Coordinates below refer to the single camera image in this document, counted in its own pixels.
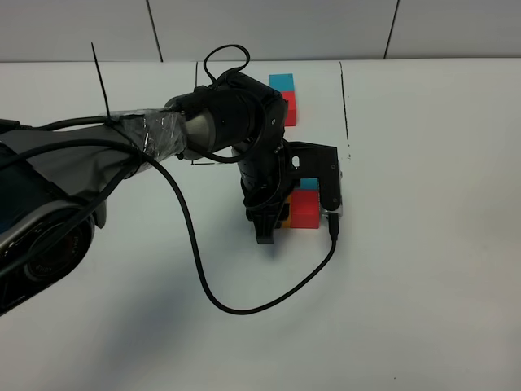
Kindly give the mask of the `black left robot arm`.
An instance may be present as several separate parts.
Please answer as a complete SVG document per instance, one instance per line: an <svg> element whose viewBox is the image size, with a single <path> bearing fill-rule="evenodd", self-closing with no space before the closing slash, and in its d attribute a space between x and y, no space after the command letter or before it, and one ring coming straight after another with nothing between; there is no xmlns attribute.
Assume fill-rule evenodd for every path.
<svg viewBox="0 0 521 391"><path fill-rule="evenodd" d="M43 126L1 123L1 311L71 273L107 220L107 198L163 160L237 164L247 210L266 187L283 198L288 102L237 68L164 107L110 112ZM221 151L230 148L231 156Z"/></svg>

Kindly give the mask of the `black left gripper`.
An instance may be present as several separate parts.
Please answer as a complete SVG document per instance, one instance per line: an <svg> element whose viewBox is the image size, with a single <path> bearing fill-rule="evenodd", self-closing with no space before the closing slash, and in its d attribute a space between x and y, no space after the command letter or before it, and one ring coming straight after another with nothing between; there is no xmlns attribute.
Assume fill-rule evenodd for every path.
<svg viewBox="0 0 521 391"><path fill-rule="evenodd" d="M282 140L275 149L258 151L239 162L243 204L253 222L256 242L273 244L274 230L291 225L291 192L300 184L286 178L288 155Z"/></svg>

